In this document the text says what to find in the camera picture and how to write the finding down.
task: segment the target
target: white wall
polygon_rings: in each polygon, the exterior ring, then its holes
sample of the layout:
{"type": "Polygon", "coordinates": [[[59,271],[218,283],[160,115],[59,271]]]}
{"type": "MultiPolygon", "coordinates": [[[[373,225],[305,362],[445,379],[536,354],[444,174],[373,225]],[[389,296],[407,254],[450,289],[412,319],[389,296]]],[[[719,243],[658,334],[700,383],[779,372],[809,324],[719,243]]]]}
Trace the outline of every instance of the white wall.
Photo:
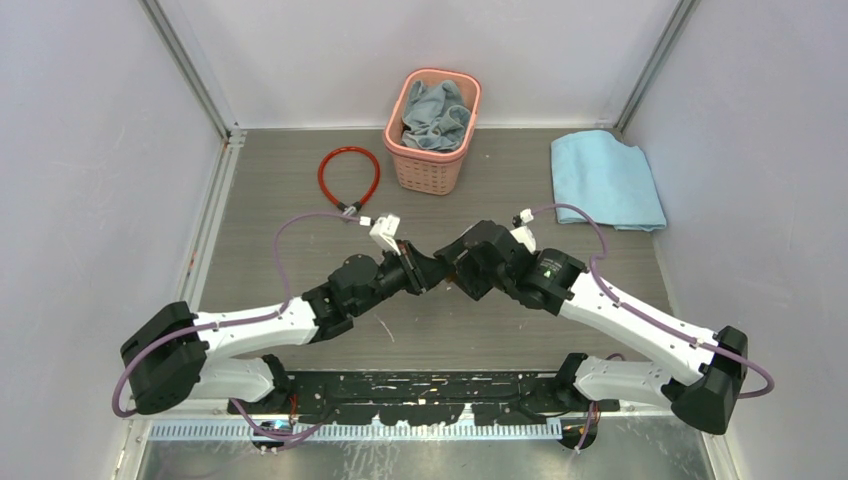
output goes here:
{"type": "Polygon", "coordinates": [[[746,478],[848,476],[846,25],[845,2],[701,2],[627,132],[681,313],[777,379],[732,421],[746,478]]]}
{"type": "Polygon", "coordinates": [[[477,77],[481,125],[611,125],[677,0],[164,3],[239,124],[263,128],[383,126],[425,66],[477,77]]]}
{"type": "Polygon", "coordinates": [[[220,148],[135,0],[0,2],[0,478],[108,478],[220,148]]]}

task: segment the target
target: blue towel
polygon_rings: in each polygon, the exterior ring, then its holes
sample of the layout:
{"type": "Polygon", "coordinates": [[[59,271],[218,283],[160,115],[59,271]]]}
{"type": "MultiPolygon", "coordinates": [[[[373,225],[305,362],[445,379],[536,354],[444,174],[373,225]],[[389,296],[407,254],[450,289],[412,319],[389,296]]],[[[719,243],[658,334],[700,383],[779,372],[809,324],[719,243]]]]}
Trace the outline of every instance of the blue towel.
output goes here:
{"type": "Polygon", "coordinates": [[[465,108],[453,80],[427,87],[416,80],[409,87],[403,123],[409,130],[401,141],[407,147],[453,152],[462,145],[471,111],[465,108]]]}
{"type": "MultiPolygon", "coordinates": [[[[572,133],[551,143],[554,200],[582,208],[616,230],[666,227],[648,160],[639,147],[622,144],[603,130],[572,133]]],[[[583,222],[557,209],[559,223],[583,222]]]]}

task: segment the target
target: red cable loop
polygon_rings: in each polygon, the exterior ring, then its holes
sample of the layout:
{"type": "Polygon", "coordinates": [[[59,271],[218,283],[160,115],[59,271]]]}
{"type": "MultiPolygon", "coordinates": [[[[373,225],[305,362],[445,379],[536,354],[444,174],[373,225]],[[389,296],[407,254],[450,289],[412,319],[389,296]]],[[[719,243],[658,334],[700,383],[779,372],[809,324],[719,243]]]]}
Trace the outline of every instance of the red cable loop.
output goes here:
{"type": "Polygon", "coordinates": [[[359,202],[356,202],[359,204],[359,209],[361,209],[362,206],[365,205],[365,202],[367,202],[371,198],[371,195],[374,195],[374,191],[377,190],[377,184],[380,183],[380,163],[377,161],[377,157],[375,157],[374,154],[369,152],[368,150],[362,147],[341,147],[328,153],[327,156],[324,157],[324,160],[321,160],[321,165],[318,166],[318,186],[321,187],[321,191],[324,192],[324,196],[327,197],[327,199],[330,200],[330,202],[332,202],[332,204],[335,205],[339,210],[343,211],[345,208],[347,208],[347,205],[340,202],[338,198],[336,198],[332,193],[330,193],[330,190],[324,183],[324,168],[327,167],[327,163],[329,163],[330,160],[336,155],[344,152],[359,152],[365,155],[366,157],[370,158],[371,163],[374,164],[374,180],[371,182],[371,187],[368,189],[367,192],[365,192],[365,195],[362,196],[359,202]]]}

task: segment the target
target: pink basket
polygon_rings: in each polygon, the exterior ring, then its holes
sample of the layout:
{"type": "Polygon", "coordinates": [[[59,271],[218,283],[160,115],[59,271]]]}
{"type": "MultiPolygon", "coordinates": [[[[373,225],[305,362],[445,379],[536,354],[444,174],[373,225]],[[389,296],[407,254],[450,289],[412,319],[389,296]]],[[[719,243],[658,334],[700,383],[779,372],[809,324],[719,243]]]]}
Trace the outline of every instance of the pink basket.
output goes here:
{"type": "Polygon", "coordinates": [[[395,162],[398,182],[404,188],[416,190],[433,195],[447,195],[456,186],[459,170],[462,168],[462,160],[468,153],[468,144],[474,134],[477,124],[477,107],[480,105],[481,97],[480,83],[471,75],[438,70],[435,68],[422,68],[416,70],[406,77],[400,97],[392,111],[392,117],[386,130],[383,132],[383,142],[395,162]],[[438,85],[443,80],[453,80],[459,87],[465,105],[471,110],[471,120],[468,122],[468,130],[462,145],[449,153],[438,153],[427,150],[409,148],[401,143],[403,135],[403,110],[406,107],[407,93],[409,87],[416,80],[421,80],[427,86],[438,85]]]}

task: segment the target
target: scratched surface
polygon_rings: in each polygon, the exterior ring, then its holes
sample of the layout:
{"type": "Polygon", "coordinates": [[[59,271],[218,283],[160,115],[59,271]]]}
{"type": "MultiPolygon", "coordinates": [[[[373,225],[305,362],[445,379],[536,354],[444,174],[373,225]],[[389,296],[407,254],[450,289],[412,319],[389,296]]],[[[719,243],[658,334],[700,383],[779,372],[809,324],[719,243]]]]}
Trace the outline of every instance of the scratched surface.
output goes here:
{"type": "Polygon", "coordinates": [[[602,417],[579,456],[550,440],[307,443],[259,456],[247,442],[151,442],[140,480],[711,480],[700,433],[673,417],[602,417]]]}
{"type": "MultiPolygon", "coordinates": [[[[521,209],[551,203],[550,142],[569,132],[478,130],[456,189],[437,197],[400,187],[378,130],[251,131],[201,308],[227,311],[282,301],[272,236],[294,215],[333,210],[318,189],[316,171],[323,156],[337,147],[359,145],[374,152],[383,179],[363,213],[398,214],[398,238],[431,254],[478,220],[508,225],[521,209]]],[[[330,189],[347,203],[358,200],[371,175],[370,162],[354,153],[337,157],[326,172],[330,189]]],[[[559,225],[553,212],[540,215],[531,227],[540,247],[559,248],[584,260],[599,249],[591,228],[559,225]]],[[[650,235],[604,230],[611,249],[610,259],[601,264],[604,276],[668,311],[650,235]]],[[[335,219],[294,225],[283,234],[280,248],[296,295],[324,282],[349,255],[380,255],[366,229],[335,219]]],[[[355,325],[329,342],[270,351],[292,369],[556,369],[569,352],[606,356],[620,351],[639,358],[591,328],[524,309],[497,291],[475,303],[445,284],[422,297],[398,294],[355,325]]]]}

